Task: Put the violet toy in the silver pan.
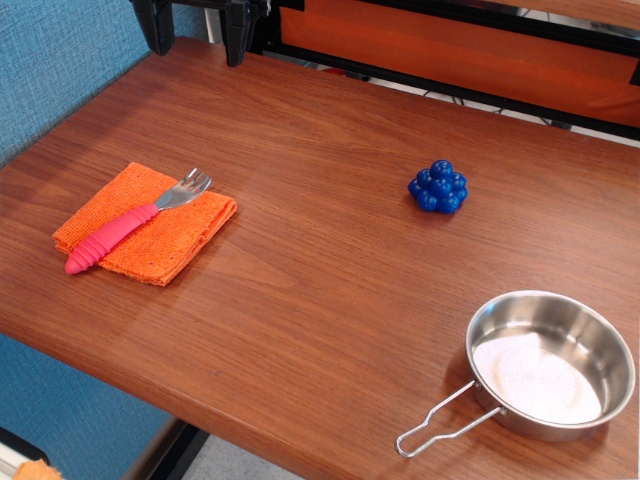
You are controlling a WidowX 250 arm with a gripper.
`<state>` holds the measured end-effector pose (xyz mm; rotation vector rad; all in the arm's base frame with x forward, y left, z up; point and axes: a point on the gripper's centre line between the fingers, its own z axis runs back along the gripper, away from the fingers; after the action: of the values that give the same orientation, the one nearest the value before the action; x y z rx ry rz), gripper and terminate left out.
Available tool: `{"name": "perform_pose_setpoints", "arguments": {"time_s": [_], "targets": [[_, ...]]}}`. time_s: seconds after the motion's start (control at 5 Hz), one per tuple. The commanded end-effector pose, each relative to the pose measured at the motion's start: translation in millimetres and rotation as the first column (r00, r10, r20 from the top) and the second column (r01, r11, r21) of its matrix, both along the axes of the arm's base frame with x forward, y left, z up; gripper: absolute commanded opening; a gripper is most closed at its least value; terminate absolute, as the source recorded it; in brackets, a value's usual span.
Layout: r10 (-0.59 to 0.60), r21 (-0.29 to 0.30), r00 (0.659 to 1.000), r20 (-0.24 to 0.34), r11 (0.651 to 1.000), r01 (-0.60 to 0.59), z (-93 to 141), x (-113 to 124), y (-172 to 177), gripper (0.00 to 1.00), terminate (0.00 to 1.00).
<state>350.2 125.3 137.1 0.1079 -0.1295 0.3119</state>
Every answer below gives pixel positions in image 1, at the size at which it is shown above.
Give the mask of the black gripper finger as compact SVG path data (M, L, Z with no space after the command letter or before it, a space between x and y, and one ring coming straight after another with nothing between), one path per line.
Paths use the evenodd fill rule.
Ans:
M245 53L251 46L255 25L261 16L261 1L230 0L224 2L221 21L229 67L238 67L243 63Z
M166 55L175 41L172 2L131 0L130 3L149 49Z

